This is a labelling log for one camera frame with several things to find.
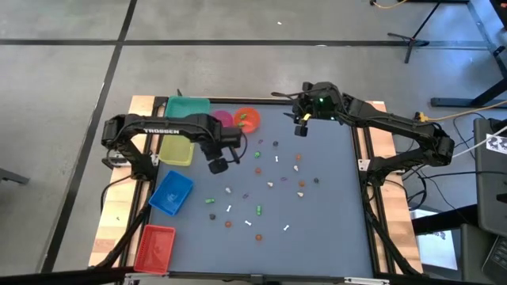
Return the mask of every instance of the yellow bin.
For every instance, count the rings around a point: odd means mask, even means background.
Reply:
[[[191,114],[209,114],[211,104],[206,98],[170,97],[166,117],[184,118]],[[182,135],[164,135],[158,159],[168,165],[192,164],[194,143]]]

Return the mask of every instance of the gray table surface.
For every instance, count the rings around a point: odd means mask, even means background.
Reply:
[[[212,111],[234,115],[240,107],[213,104]],[[350,128],[310,120],[308,136],[300,138],[294,135],[292,120],[282,114],[290,112],[289,106],[254,107],[261,114],[261,126],[247,135],[240,165],[211,174],[198,146],[189,167],[161,164],[157,183],[169,170],[194,180],[176,216],[151,212],[150,224],[176,229],[170,271],[372,277]],[[255,151],[261,152],[260,158],[254,158]],[[299,172],[293,169],[296,164]],[[257,167],[260,175],[254,172]],[[315,177],[319,184],[313,182]],[[303,188],[298,186],[301,180],[306,183]],[[272,188],[268,181],[274,183]],[[232,193],[227,194],[225,187]],[[215,198],[215,203],[206,204],[207,198]],[[256,214],[257,205],[262,206],[261,216]],[[226,228],[226,221],[233,226]],[[262,241],[256,241],[256,234]]]
[[[474,120],[475,143],[486,139],[486,134],[494,134],[490,121]],[[486,149],[486,144],[475,149],[475,169],[477,171],[505,171],[507,155]],[[507,237],[507,204],[497,201],[497,195],[507,192],[507,180],[498,174],[482,173],[476,175],[478,223],[483,230]]]

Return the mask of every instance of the black cable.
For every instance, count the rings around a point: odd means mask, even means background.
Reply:
[[[405,180],[409,179],[409,177],[411,177],[412,175],[414,175],[414,173],[416,173],[419,169],[421,169],[421,168],[423,168],[423,167],[425,167],[425,165],[419,165],[416,169],[411,169],[411,170],[409,170],[409,171],[412,171],[412,173],[411,173],[409,176],[404,177],[404,178],[402,179],[402,181],[405,181]]]
[[[410,144],[408,149],[406,149],[405,151],[396,151],[396,154],[402,154],[402,153],[412,150],[412,146],[414,146],[414,144],[415,144],[415,139],[412,139],[412,143]]]
[[[426,177],[425,179],[431,179],[435,177],[443,177],[443,176],[453,176],[453,175],[464,175],[464,174],[483,174],[483,173],[491,173],[491,174],[499,174],[499,175],[507,175],[507,173],[502,171],[463,171],[458,173],[441,173],[441,174],[435,174],[429,177]]]
[[[111,157],[109,156],[109,154],[111,153],[111,150],[112,149],[108,149],[108,152],[105,154],[105,157],[107,158],[109,164],[114,167],[114,164],[112,163],[112,160],[111,160]]]
[[[246,135],[245,133],[241,133],[241,136],[243,138],[245,138],[245,147],[243,148],[243,152],[241,153],[241,155],[239,155],[238,159],[241,159],[243,157],[243,155],[245,155],[245,152],[246,152],[246,148],[248,147],[248,139],[246,138]],[[232,163],[232,162],[235,162],[234,159],[231,160],[231,161],[226,161],[227,163]]]
[[[454,149],[456,149],[456,147],[458,147],[458,146],[461,146],[461,145],[463,145],[463,144],[465,144],[465,143],[470,142],[472,139],[474,139],[474,137],[473,137],[473,136],[472,136],[471,138],[467,139],[467,140],[466,140],[466,141],[464,141],[464,142],[460,142],[460,143],[458,143],[457,145],[455,145],[455,146],[454,146]]]
[[[419,201],[419,203],[413,207],[410,207],[410,211],[415,211],[417,210],[418,208],[420,208],[422,206],[422,204],[426,201],[426,198],[428,197],[428,185],[426,184],[426,181],[424,181],[424,179],[422,179],[422,175],[417,171],[415,170],[414,171],[417,176],[419,177],[419,180],[421,180],[421,183],[422,183],[422,187],[423,189],[415,194],[413,194],[412,196],[410,196],[408,199],[407,199],[407,203],[410,203],[412,202],[412,200],[419,196],[419,195],[422,195],[421,197],[421,200]]]
[[[408,196],[409,196],[409,193],[408,191],[406,190],[405,186],[403,186],[402,184],[396,182],[396,181],[392,181],[392,180],[389,180],[389,179],[386,179],[387,182],[389,183],[392,183],[392,184],[396,184],[398,185],[399,187],[401,187],[403,189],[403,191],[405,192],[405,198],[408,199]]]
[[[436,190],[440,193],[440,196],[442,196],[442,199],[444,200],[444,202],[449,206],[451,207],[454,211],[456,211],[456,213],[458,213],[458,215],[465,221],[467,222],[467,224],[471,225],[472,223],[471,222],[468,222],[467,218],[465,218],[463,215],[461,215],[461,213],[459,213],[458,209],[456,209],[454,206],[452,206],[448,201],[447,199],[445,199],[445,196],[444,196],[444,193],[442,193],[442,191],[440,190],[440,187],[438,187],[438,184],[435,182],[435,180],[431,179],[431,177],[428,177],[426,176],[425,173],[422,172],[421,170],[421,173],[424,175],[424,179],[428,179],[430,181],[432,181],[434,184],[435,184],[435,187],[436,187]]]
[[[101,194],[101,213],[102,213],[102,210],[104,209],[104,197],[105,197],[105,193],[108,191],[108,188],[111,187],[111,186],[113,186],[116,183],[119,183],[121,181],[124,181],[124,180],[130,178],[131,176],[132,175],[129,174],[128,176],[120,178],[118,180],[115,180],[115,181],[109,183],[107,186],[105,186],[105,188],[104,188],[104,190],[102,190],[102,194]]]
[[[479,113],[477,113],[477,112],[470,112],[470,113],[467,113],[467,114],[459,115],[459,116],[455,117],[454,119],[452,119],[452,125],[453,125],[453,126],[454,126],[454,128],[456,129],[456,132],[458,133],[458,136],[459,136],[459,138],[461,139],[461,142],[462,142],[462,143],[464,143],[464,144],[465,144],[465,146],[467,146],[467,148],[470,148],[470,147],[468,146],[467,141],[466,141],[466,140],[463,138],[463,136],[461,135],[461,132],[459,131],[458,126],[456,126],[456,119],[458,119],[458,118],[460,118],[460,117],[462,117],[462,116],[467,116],[467,115],[476,115],[476,116],[480,116],[480,117],[482,117],[484,120],[486,119],[486,117],[485,117],[485,116],[483,116],[483,115],[481,115],[481,114],[479,114]],[[473,154],[471,151],[469,152],[469,154],[470,154],[470,156],[472,156],[472,158],[475,160],[475,156],[474,156],[474,154]]]

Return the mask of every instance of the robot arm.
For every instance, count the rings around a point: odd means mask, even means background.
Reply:
[[[150,181],[156,175],[156,168],[148,154],[141,154],[131,138],[137,134],[183,135],[192,143],[199,143],[206,155],[212,173],[227,170],[228,162],[239,163],[235,148],[241,146],[243,135],[238,127],[222,127],[222,123],[206,114],[192,114],[185,118],[162,118],[118,115],[107,120],[102,133],[102,146],[118,150],[132,165],[133,179]],[[229,148],[233,161],[222,158],[222,149]]]
[[[401,116],[381,112],[369,103],[345,93],[330,82],[303,83],[303,92],[272,93],[293,100],[290,117],[298,126],[295,134],[307,136],[308,119],[336,120],[351,127],[376,127],[396,135],[414,139],[419,148],[391,158],[375,157],[366,172],[367,181],[381,186],[395,170],[409,170],[418,165],[444,166],[451,163],[454,141],[437,123],[418,123]]]

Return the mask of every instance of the metal stand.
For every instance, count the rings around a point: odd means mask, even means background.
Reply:
[[[415,218],[412,220],[412,226],[416,235],[455,229],[464,223],[478,226],[477,213],[477,204],[475,204],[436,215]]]
[[[10,171],[4,170],[4,169],[0,169],[0,180],[13,181],[13,182],[17,182],[19,184],[27,184],[29,182],[28,178],[18,175],[16,173],[12,173]]]
[[[488,90],[474,99],[464,98],[431,98],[432,107],[460,107],[460,108],[477,108],[488,105],[495,105],[503,100],[493,100],[507,90],[507,78],[500,80],[499,83],[493,85]],[[507,108],[507,104],[497,106],[495,108]]]
[[[417,31],[414,33],[414,35],[412,37],[402,36],[402,35],[395,34],[395,33],[392,33],[392,32],[388,32],[387,33],[388,36],[398,37],[398,38],[402,39],[405,42],[408,40],[408,43],[407,43],[408,49],[406,50],[405,63],[408,63],[409,60],[410,60],[410,55],[412,54],[412,48],[414,48],[414,47],[424,47],[424,46],[427,46],[429,44],[429,40],[418,40],[417,39],[417,35],[422,30],[422,28],[424,28],[424,26],[428,22],[429,18],[433,15],[433,13],[435,13],[436,8],[438,8],[438,6],[440,6],[440,4],[442,3],[442,1],[443,0],[439,0],[438,1],[438,3],[433,7],[433,9],[429,13],[429,15],[422,22],[421,26],[419,26],[419,28],[417,29]]]

